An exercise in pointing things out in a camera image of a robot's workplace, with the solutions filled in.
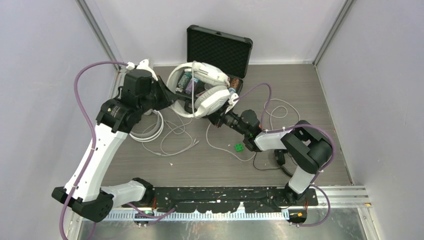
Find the white gaming headset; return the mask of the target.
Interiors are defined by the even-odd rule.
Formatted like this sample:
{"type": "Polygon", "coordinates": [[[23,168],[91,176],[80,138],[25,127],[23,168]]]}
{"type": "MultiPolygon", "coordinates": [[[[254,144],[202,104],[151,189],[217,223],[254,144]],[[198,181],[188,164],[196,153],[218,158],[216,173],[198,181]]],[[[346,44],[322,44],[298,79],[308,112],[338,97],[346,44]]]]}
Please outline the white gaming headset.
{"type": "Polygon", "coordinates": [[[171,109],[181,117],[200,119],[221,108],[230,98],[230,78],[219,68],[203,62],[177,66],[166,83],[177,101],[171,109]]]}

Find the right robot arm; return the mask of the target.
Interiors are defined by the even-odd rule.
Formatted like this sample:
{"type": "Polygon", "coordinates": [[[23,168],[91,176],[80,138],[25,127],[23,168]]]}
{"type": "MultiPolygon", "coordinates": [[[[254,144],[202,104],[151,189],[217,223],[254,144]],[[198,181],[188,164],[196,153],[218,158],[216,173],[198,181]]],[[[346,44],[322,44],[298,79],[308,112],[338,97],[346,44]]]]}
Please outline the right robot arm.
{"type": "Polygon", "coordinates": [[[335,156],[333,139],[305,120],[285,129],[264,130],[253,110],[236,114],[222,108],[207,119],[218,128],[226,125],[241,134],[251,152],[285,150],[292,156],[297,167],[284,187],[284,198],[291,205],[299,205],[305,199],[308,188],[335,156]]]}

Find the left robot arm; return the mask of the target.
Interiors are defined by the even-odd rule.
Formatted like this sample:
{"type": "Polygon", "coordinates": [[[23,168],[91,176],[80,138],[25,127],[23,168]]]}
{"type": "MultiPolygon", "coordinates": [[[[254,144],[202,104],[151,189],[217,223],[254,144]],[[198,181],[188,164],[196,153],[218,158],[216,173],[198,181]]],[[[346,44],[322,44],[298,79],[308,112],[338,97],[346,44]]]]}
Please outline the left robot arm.
{"type": "Polygon", "coordinates": [[[124,77],[120,94],[100,108],[93,127],[95,136],[84,159],[65,186],[53,189],[52,197],[79,216],[101,222],[116,207],[138,203],[148,207],[154,199],[153,185],[135,177],[127,183],[101,186],[120,145],[149,110],[159,111],[176,100],[150,67],[138,66],[124,77]]]}

